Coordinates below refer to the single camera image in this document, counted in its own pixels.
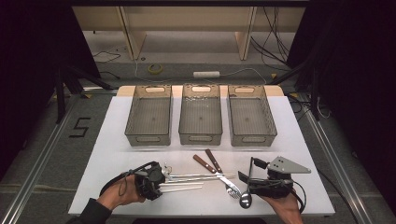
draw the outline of person's right hand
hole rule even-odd
[[[128,175],[111,185],[96,201],[110,210],[114,210],[119,205],[129,203],[143,203],[146,198],[142,197],[134,184],[134,175]]]
[[[303,223],[300,210],[298,208],[297,199],[291,193],[287,197],[279,199],[268,198],[264,196],[260,197],[273,207],[276,214],[286,224]]]

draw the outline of white table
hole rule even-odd
[[[301,130],[291,110],[287,97],[269,96],[268,101],[277,128],[277,137],[270,147],[232,147],[229,132],[226,91],[221,92],[223,135],[220,146],[182,146],[178,136],[181,86],[174,86],[171,145],[169,147],[131,147],[124,135],[132,97],[113,97],[107,110],[102,129],[93,148],[85,173],[78,186],[69,213],[79,215],[89,198],[97,198],[102,186],[121,172],[134,169],[149,161],[161,166],[166,162],[173,167],[172,174],[208,174],[192,156],[198,154],[210,163],[205,149],[211,148],[225,173],[241,171],[248,174],[250,157],[272,161],[283,156],[312,170],[311,174],[293,174],[306,192],[305,215],[330,216],[334,210],[328,194],[318,176],[315,164],[305,144]],[[266,178],[267,170],[253,168],[255,177]],[[246,184],[238,178],[231,179],[242,191]],[[303,192],[295,185],[297,194]],[[205,181],[202,189],[164,193],[160,198],[144,203],[132,203],[116,208],[114,215],[133,217],[264,217],[273,216],[271,206],[257,195],[249,209],[230,197],[219,180]]]

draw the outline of translucent gray bin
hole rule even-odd
[[[277,135],[264,86],[229,86],[233,147],[269,147]]]
[[[169,146],[172,87],[136,86],[125,129],[131,146]]]
[[[183,85],[178,132],[181,145],[220,145],[219,85]]]

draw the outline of white power strip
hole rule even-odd
[[[211,71],[211,72],[194,72],[195,78],[208,78],[208,77],[220,77],[219,71]]]

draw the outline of black sleeve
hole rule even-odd
[[[98,203],[95,199],[90,199],[79,217],[73,217],[66,224],[100,224],[106,223],[110,217],[111,210]]]

